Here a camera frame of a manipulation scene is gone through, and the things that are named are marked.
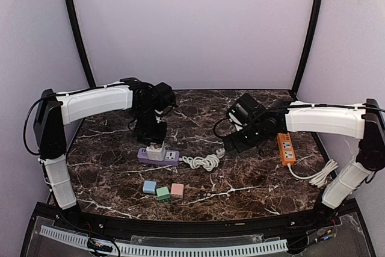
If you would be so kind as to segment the white cube power socket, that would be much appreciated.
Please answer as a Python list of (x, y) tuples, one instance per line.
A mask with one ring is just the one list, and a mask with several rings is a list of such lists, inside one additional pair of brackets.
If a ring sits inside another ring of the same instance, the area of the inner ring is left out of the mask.
[(146, 147), (148, 159), (151, 161), (163, 161), (166, 154), (165, 144), (151, 143)]

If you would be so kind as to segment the purple power strip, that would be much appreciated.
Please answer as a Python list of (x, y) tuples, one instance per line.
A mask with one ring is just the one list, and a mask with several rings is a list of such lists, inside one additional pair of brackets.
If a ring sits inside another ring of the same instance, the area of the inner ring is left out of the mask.
[(176, 150), (167, 150), (162, 161), (150, 160), (145, 147), (141, 147), (138, 151), (138, 160), (142, 164), (154, 164), (158, 166), (178, 166), (180, 153)]

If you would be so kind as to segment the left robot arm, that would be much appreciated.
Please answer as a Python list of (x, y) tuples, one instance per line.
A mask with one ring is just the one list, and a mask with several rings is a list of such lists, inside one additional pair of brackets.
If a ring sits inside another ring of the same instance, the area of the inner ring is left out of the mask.
[(130, 111), (135, 126), (129, 126), (128, 130), (137, 142), (163, 151), (167, 135), (167, 123), (163, 121), (165, 109), (175, 106), (176, 96), (171, 86), (164, 82), (153, 85), (137, 78), (123, 78), (82, 90), (42, 92), (30, 108), (36, 111), (32, 125), (37, 143), (34, 155), (43, 167), (57, 207), (64, 210), (61, 214), (64, 224), (73, 231), (85, 225), (84, 216), (73, 208), (78, 201), (70, 180), (67, 155), (77, 135), (68, 137), (67, 127), (72, 123), (80, 127), (86, 118), (110, 111)]

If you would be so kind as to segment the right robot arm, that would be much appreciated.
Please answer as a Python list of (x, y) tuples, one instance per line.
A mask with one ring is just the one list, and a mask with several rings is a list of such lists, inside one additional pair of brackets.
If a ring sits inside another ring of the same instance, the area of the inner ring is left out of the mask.
[(384, 169), (383, 113), (370, 98), (351, 105), (276, 101), (265, 107), (244, 94), (226, 112), (235, 131), (221, 139), (228, 153), (241, 153), (288, 132), (328, 134), (356, 144), (350, 160), (323, 191), (322, 206), (307, 215), (307, 224), (320, 229), (330, 219), (328, 208), (339, 207), (368, 177)]

